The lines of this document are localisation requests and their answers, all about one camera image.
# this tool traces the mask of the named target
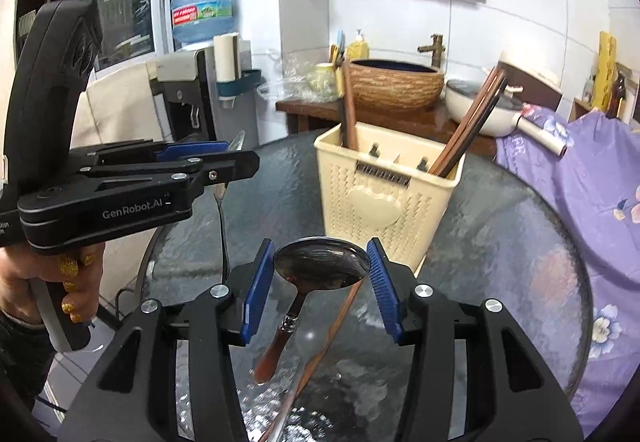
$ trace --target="purple cloth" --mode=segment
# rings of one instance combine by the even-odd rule
[[[593,333],[572,401],[585,436],[606,417],[640,364],[640,134],[594,112],[566,124],[527,118],[561,137],[559,160],[526,135],[497,139],[496,161],[529,184],[572,233],[593,289]]]

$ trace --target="wooden counter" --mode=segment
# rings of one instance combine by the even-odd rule
[[[287,113],[289,134],[301,133],[312,129],[329,127],[338,122],[338,103],[312,104],[299,100],[284,100],[276,103],[278,111]],[[438,142],[449,141],[458,124],[449,118],[449,112],[444,104],[411,112],[387,112],[373,108],[356,108],[359,122],[375,126],[386,127],[402,133],[409,133]],[[469,149],[472,153],[484,157],[495,156],[495,139],[478,136]]]

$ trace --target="faucet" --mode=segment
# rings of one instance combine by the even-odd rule
[[[443,35],[434,34],[431,38],[433,39],[433,44],[430,46],[418,46],[418,52],[421,54],[433,52],[433,56],[431,56],[431,66],[439,69],[442,63],[442,53],[446,50],[442,44]]]

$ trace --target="paper towel holder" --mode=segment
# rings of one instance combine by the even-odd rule
[[[242,76],[229,82],[217,82],[218,99],[224,109],[232,109],[236,97],[254,91],[262,83],[262,70],[242,70]]]

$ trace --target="round table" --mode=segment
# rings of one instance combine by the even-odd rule
[[[260,170],[232,183],[223,202],[230,265],[251,262],[263,238],[276,247],[323,235],[318,133],[295,135],[257,149]],[[156,234],[141,267],[144,297],[164,305],[188,301],[220,282],[220,225],[212,189],[193,204],[193,216]],[[574,242],[558,216],[529,186],[487,159],[467,155],[462,181],[429,248],[419,281],[449,298],[478,305],[502,301],[572,396],[586,364],[591,337],[591,288]],[[348,289],[315,292],[302,321],[326,332]],[[293,285],[275,275],[257,334],[246,348],[232,348],[238,396],[251,440],[257,440],[280,407],[296,370],[294,342],[273,380],[257,386],[251,369],[295,297]],[[369,281],[316,374],[294,404],[285,440],[393,440],[412,361],[412,347],[386,334]],[[188,433],[188,368],[178,349],[177,403]],[[456,382],[451,436],[463,433],[466,364],[456,342]]]

